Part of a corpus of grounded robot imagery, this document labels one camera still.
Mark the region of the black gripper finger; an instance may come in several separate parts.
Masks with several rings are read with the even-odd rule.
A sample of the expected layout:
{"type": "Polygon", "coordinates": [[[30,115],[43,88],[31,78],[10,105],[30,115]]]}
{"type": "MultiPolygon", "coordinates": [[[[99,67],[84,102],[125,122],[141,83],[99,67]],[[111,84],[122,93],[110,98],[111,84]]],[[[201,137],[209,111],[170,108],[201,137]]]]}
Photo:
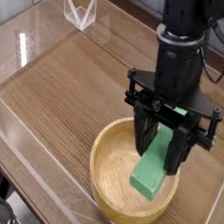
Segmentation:
{"type": "Polygon", "coordinates": [[[165,171],[169,176],[177,174],[180,164],[186,161],[194,143],[192,133],[186,127],[179,126],[173,130],[173,137],[169,142],[164,162],[165,171]]]}

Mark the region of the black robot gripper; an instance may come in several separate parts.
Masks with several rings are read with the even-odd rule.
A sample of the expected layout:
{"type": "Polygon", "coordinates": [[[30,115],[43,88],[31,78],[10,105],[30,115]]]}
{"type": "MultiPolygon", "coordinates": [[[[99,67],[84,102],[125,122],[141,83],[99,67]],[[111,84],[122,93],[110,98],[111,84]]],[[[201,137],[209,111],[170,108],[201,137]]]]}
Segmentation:
{"type": "Polygon", "coordinates": [[[136,150],[143,155],[158,133],[158,124],[191,131],[194,145],[209,150],[222,121],[220,110],[202,92],[201,74],[207,70],[207,33],[194,37],[157,28],[158,54],[152,71],[130,69],[125,101],[134,108],[136,150]]]}

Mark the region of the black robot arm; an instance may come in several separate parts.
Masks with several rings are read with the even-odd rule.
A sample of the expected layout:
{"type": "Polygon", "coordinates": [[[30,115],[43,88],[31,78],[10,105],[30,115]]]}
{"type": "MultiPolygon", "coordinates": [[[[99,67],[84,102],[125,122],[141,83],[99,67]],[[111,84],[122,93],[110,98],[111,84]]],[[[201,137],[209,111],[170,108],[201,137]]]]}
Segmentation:
{"type": "Polygon", "coordinates": [[[162,123],[172,129],[162,168],[177,174],[196,144],[209,150],[223,111],[201,90],[208,72],[206,50],[214,32],[224,36],[217,22],[224,18],[224,0],[165,0],[157,27],[159,44],[153,71],[130,69],[125,101],[134,108],[136,150],[143,154],[162,123]]]}

